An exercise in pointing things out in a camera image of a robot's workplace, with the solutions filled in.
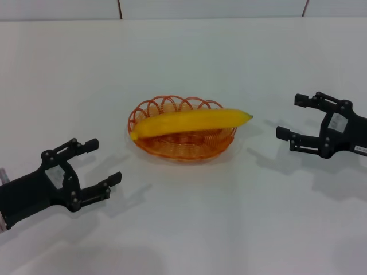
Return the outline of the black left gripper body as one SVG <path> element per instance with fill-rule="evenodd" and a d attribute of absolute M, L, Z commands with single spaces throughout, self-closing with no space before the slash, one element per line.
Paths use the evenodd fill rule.
<path fill-rule="evenodd" d="M 0 227 L 11 229 L 17 222 L 55 205 L 71 212 L 79 211 L 81 188 L 68 163 L 75 156 L 75 153 L 47 150 L 41 154 L 42 162 L 37 170 L 0 186 Z M 46 174 L 57 167 L 63 170 L 60 188 Z"/>

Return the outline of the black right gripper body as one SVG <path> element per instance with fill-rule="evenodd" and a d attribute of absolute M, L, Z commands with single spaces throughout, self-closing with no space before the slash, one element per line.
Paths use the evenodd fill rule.
<path fill-rule="evenodd" d="M 319 134 L 320 157 L 329 159 L 340 151 L 367 157 L 367 118 L 358 116 L 347 100 L 325 100 L 320 109 L 326 113 Z"/>

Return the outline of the orange woven plastic basket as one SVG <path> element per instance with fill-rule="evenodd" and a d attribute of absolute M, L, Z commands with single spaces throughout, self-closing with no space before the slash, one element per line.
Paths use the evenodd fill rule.
<path fill-rule="evenodd" d="M 128 118 L 127 130 L 132 132 L 142 120 L 163 113 L 192 111 L 195 109 L 220 109 L 213 100 L 199 97 L 156 96 L 135 107 Z M 228 149 L 235 139 L 236 128 L 215 129 L 201 132 L 184 132 L 136 140 L 142 151 L 173 162 L 204 162 L 212 160 Z"/>

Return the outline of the yellow banana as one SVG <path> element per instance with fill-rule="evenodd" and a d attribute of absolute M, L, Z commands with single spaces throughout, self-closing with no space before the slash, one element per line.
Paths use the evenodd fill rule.
<path fill-rule="evenodd" d="M 163 113 L 140 121 L 130 133 L 132 140 L 181 132 L 237 128 L 253 118 L 239 109 L 196 109 Z"/>

